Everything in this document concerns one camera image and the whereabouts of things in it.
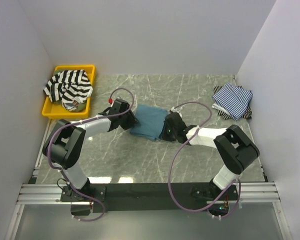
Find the teal tank top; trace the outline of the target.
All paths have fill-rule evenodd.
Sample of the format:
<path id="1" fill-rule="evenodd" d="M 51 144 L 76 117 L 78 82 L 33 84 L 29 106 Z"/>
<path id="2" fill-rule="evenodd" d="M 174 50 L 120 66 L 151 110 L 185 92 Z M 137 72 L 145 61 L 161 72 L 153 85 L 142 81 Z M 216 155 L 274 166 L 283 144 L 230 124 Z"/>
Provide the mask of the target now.
<path id="1" fill-rule="evenodd" d="M 167 115 L 168 111 L 164 108 L 139 104 L 135 112 L 138 123 L 130 129 L 129 133 L 151 141 L 160 140 Z"/>

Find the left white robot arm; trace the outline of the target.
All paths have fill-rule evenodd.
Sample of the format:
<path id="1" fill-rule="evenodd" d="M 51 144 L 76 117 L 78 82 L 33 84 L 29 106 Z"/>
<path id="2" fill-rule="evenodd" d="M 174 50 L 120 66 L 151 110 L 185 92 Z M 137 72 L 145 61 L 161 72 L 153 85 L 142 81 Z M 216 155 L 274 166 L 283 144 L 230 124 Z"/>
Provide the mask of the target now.
<path id="1" fill-rule="evenodd" d="M 130 104 L 117 98 L 101 114 L 82 123 L 58 120 L 43 145 L 42 153 L 50 157 L 53 167 L 60 168 L 65 174 L 73 186 L 72 195 L 78 201 L 84 201 L 90 195 L 90 180 L 79 164 L 85 139 L 113 131 L 118 127 L 128 130 L 137 123 L 137 118 L 130 110 Z"/>

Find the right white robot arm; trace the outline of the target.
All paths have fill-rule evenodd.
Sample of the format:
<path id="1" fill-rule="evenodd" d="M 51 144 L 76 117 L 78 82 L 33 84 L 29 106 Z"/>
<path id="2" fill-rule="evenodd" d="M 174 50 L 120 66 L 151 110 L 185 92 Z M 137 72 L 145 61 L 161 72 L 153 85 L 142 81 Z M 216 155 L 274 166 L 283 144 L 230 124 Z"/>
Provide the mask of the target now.
<path id="1" fill-rule="evenodd" d="M 177 112 L 164 118 L 161 138 L 183 145 L 217 149 L 223 166 L 209 183 L 209 193 L 216 200 L 222 199 L 227 194 L 227 186 L 260 156 L 260 150 L 238 125 L 227 128 L 187 126 Z"/>

